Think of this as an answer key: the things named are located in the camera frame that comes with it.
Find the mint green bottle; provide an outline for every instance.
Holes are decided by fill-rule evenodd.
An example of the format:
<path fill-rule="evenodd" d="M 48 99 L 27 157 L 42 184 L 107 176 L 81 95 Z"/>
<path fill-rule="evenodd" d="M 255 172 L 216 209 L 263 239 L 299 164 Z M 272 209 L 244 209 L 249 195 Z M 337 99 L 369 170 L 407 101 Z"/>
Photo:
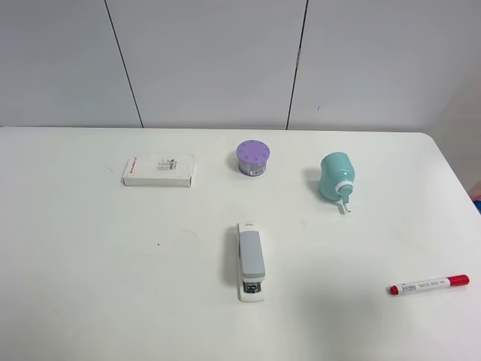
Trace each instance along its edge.
<path fill-rule="evenodd" d="M 354 168 L 347 154 L 331 153 L 321 162 L 319 192 L 329 201 L 343 201 L 346 212 L 350 212 L 349 196 L 354 190 Z"/>

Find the marker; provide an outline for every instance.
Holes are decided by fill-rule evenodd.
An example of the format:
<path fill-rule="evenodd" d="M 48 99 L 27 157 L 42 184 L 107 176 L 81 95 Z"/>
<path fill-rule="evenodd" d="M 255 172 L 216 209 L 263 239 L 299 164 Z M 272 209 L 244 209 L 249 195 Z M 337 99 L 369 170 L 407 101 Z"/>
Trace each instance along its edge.
<path fill-rule="evenodd" d="M 435 288 L 446 288 L 464 286 L 469 284 L 469 277 L 467 275 L 459 275 L 452 277 L 435 278 L 434 280 L 411 282 L 410 284 L 396 284 L 389 288 L 389 292 L 393 296 L 400 296 L 406 293 L 416 293 Z"/>

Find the white table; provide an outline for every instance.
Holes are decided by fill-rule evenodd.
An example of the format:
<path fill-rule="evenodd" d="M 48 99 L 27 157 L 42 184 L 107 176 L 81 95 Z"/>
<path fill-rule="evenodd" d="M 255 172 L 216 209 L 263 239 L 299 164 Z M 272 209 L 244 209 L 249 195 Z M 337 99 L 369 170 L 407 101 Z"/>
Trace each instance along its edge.
<path fill-rule="evenodd" d="M 234 151 L 271 148 L 249 178 Z M 318 196 L 349 154 L 352 213 Z M 192 188 L 124 187 L 191 153 Z M 1 360 L 474 360 L 481 217 L 422 134 L 0 129 Z M 262 225 L 266 300 L 237 300 L 235 225 Z M 466 273 L 405 297 L 400 282 Z"/>

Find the purple cap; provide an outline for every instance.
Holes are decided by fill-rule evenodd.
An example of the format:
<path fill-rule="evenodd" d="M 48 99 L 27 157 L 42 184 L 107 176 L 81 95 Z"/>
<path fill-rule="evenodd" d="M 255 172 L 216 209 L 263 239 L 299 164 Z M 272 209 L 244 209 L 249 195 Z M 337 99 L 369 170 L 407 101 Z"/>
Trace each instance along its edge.
<path fill-rule="evenodd" d="M 261 141 L 243 141 L 235 152 L 239 160 L 249 164 L 267 162 L 271 151 L 269 147 Z"/>

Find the white box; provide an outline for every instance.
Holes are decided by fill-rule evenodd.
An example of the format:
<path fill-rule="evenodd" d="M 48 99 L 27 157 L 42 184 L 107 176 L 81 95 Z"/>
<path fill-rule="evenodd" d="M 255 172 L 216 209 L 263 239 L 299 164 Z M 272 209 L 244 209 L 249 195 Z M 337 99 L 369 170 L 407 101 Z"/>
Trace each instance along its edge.
<path fill-rule="evenodd" d="M 133 156 L 123 174 L 126 186 L 190 187 L 194 156 Z"/>

